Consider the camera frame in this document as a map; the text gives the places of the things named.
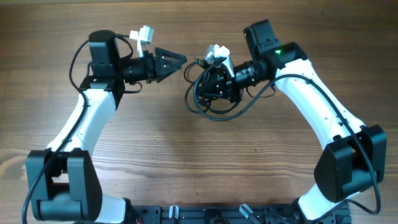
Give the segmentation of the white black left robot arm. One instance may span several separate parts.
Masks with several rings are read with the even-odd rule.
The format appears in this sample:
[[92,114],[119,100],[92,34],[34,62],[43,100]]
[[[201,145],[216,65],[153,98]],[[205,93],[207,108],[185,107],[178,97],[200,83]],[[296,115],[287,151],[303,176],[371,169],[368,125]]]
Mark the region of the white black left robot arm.
[[29,191],[21,220],[32,212],[40,221],[77,223],[142,223],[141,212],[126,198],[102,191],[91,157],[99,136],[127,93],[126,85],[161,82],[187,61],[162,48],[142,50],[151,43],[149,26],[128,35],[111,30],[92,32],[85,44],[91,61],[81,84],[78,103],[57,137],[25,160]]

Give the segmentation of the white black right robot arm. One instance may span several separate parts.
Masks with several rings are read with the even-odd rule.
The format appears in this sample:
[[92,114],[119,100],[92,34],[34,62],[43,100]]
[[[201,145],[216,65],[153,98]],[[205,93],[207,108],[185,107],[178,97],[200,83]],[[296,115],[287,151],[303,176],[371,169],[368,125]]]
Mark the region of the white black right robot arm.
[[251,223],[351,223],[354,196],[373,189],[381,211],[379,184],[384,178],[387,136],[378,125],[367,126],[350,113],[318,77],[307,54],[295,42],[281,44],[268,20],[243,31],[252,59],[232,63],[226,47],[212,44],[197,64],[203,69],[190,85],[194,111],[213,121],[239,116],[234,108],[215,110],[220,99],[238,106],[249,87],[281,91],[314,130],[322,154],[315,166],[314,186],[292,203],[270,204],[240,214]]

